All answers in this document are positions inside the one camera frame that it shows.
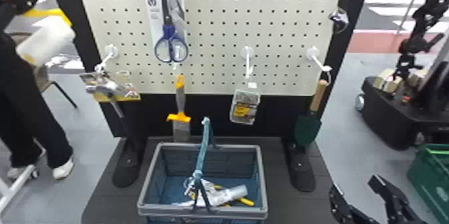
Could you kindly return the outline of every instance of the white pegboard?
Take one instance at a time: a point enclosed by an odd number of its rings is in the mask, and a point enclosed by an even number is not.
[[[248,45],[255,50],[253,81],[262,94],[312,95],[320,70],[305,52],[317,46],[324,62],[333,25],[327,15],[337,1],[184,0],[190,55],[180,68],[186,92],[233,94],[245,81],[240,50]],[[142,93],[174,93],[171,64],[153,53],[146,0],[83,2],[98,49],[109,43],[119,48],[108,69],[131,71]]]

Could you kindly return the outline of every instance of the black metal frame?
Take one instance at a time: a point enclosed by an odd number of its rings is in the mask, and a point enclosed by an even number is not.
[[[76,33],[74,40],[86,71],[94,70],[100,63],[100,55],[90,29],[89,20],[82,0],[57,0],[61,9],[73,23]],[[332,37],[329,45],[326,65],[332,66],[332,79],[335,82],[346,49],[357,23],[363,0],[339,0],[339,5],[346,7],[350,24],[348,28]],[[333,83],[327,89],[318,115],[321,116],[329,99]],[[214,131],[221,136],[287,136],[293,133],[293,127],[299,114],[308,111],[309,96],[262,96],[256,122],[253,126],[243,126],[229,121],[231,95],[188,95],[186,113],[192,117],[191,133],[201,135],[201,119],[209,116],[214,121]],[[123,132],[120,121],[109,104],[101,104],[103,113],[114,136]],[[172,94],[143,94],[139,102],[122,104],[130,124],[134,124],[142,136],[168,136],[172,134],[171,123],[165,122],[169,112],[176,111]]]

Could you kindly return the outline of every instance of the white sneaker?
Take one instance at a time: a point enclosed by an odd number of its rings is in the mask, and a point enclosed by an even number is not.
[[[47,151],[42,148],[42,152],[39,155],[39,158],[37,158],[36,163],[41,160],[41,158],[43,158],[45,156],[45,154],[47,153]],[[19,176],[23,173],[23,171],[26,169],[26,166],[22,166],[22,167],[11,167],[8,170],[8,173],[6,174],[6,176],[8,177],[8,179],[15,181],[16,179],[19,178]]]
[[[73,156],[71,156],[65,164],[53,169],[53,178],[57,181],[67,178],[73,170],[74,165]]]

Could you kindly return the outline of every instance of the white roller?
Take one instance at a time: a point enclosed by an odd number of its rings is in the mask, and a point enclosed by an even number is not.
[[[54,19],[17,46],[17,54],[35,66],[42,66],[71,42],[75,32],[63,19]]]

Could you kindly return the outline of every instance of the yellow-handled tool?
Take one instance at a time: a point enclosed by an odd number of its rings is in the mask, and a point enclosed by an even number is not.
[[[214,185],[214,188],[218,189],[218,190],[225,189],[225,188],[223,188],[222,186],[219,186],[219,185]],[[240,201],[241,203],[247,205],[247,206],[254,207],[254,202],[248,200],[245,197],[238,198],[237,200]]]
[[[186,106],[186,93],[184,91],[184,76],[178,75],[176,79],[176,105],[177,114],[169,114],[167,121],[173,121],[173,141],[188,142],[190,140],[190,117],[184,113]]]

